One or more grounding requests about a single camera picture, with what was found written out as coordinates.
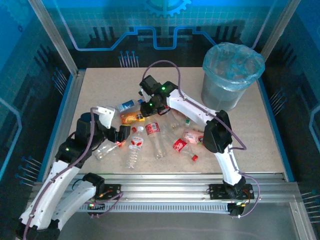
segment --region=bottle label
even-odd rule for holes
[[[178,151],[178,153],[180,153],[180,151],[185,147],[185,145],[187,145],[187,143],[185,141],[183,141],[181,138],[179,138],[174,144],[173,144],[173,148],[175,150]]]
[[[130,100],[130,101],[124,102],[122,104],[119,104],[117,106],[117,108],[118,108],[119,112],[121,113],[129,108],[132,108],[134,105],[135,105],[134,101]]]
[[[203,144],[204,134],[195,130],[186,129],[183,132],[183,137],[192,144]]]
[[[157,122],[149,123],[145,126],[146,134],[150,135],[155,132],[160,132],[160,128]]]
[[[142,147],[144,144],[144,139],[142,137],[134,136],[131,138],[131,145]]]

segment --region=gear logo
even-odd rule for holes
[[[27,20],[30,13],[28,0],[0,0],[0,3],[19,25]]]
[[[191,0],[145,0],[144,9],[157,17],[161,15],[166,18],[174,14],[180,14],[181,10],[186,10],[186,5],[191,4]]]

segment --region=clear plastic bottle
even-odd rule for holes
[[[187,118],[185,120],[185,127],[188,128],[188,129],[195,130],[195,131],[200,132],[200,133],[204,132],[204,129],[202,129],[198,124],[196,124],[190,118]]]
[[[168,110],[165,114],[161,115],[161,117],[164,119],[166,126],[172,128],[172,130],[174,131],[180,127],[180,124],[173,115],[172,109],[170,107],[167,108],[169,108],[170,110]]]
[[[96,159],[101,160],[106,155],[108,155],[112,150],[116,149],[117,147],[121,147],[124,142],[112,142],[109,140],[105,140],[97,150],[95,150],[92,154],[95,156]]]
[[[164,139],[166,139],[170,145],[181,155],[184,155],[186,157],[190,157],[192,161],[197,161],[198,156],[194,154],[194,152],[191,149],[190,144],[187,143],[187,141],[183,138],[179,138],[177,135],[175,135],[170,129],[168,129],[166,126],[163,126],[161,135]]]
[[[129,169],[134,169],[136,162],[140,160],[142,146],[144,144],[144,139],[141,137],[142,132],[144,131],[144,127],[133,127],[132,130],[134,134],[131,137],[131,142],[129,145],[129,155],[126,161],[126,167]]]
[[[142,102],[143,102],[142,99],[139,99],[139,100],[131,99],[129,101],[126,101],[124,103],[117,105],[116,109],[120,113],[123,113],[123,114],[130,113],[130,112],[136,112],[136,111],[140,110],[140,104]]]
[[[152,116],[149,116],[145,119],[145,130],[150,142],[152,143],[153,155],[155,159],[161,159],[167,156],[167,151],[162,141],[159,124]]]

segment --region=table surface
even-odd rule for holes
[[[70,128],[70,133],[76,129],[76,123],[82,113],[89,112],[90,107],[117,106],[130,99],[138,100],[139,83],[145,68],[88,68],[86,70],[80,95]],[[204,71],[201,67],[181,67],[182,90],[198,101],[201,100],[201,90]],[[158,82],[171,81],[178,84],[177,70],[173,67],[154,67],[148,72]],[[243,94],[237,106],[228,112],[231,127],[247,147],[246,151],[235,150],[234,154],[242,172],[284,172],[280,153],[268,120],[263,100],[255,82]],[[119,114],[116,114],[112,126],[121,124]],[[196,162],[179,155],[165,143],[167,157],[155,159],[147,134],[142,148],[142,158],[136,163],[135,169],[126,168],[128,147],[112,151],[102,160],[91,156],[80,170],[81,173],[221,173],[221,168],[213,153],[200,145],[191,145],[199,156]],[[239,146],[233,139],[233,146]]]

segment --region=coca-cola bottle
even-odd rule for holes
[[[152,143],[154,157],[156,159],[164,158],[167,155],[167,151],[162,141],[159,124],[152,116],[145,119],[145,130]]]
[[[198,156],[193,153],[191,146],[187,143],[186,139],[179,138],[166,126],[162,127],[161,135],[178,153],[191,158],[194,162],[197,161]]]

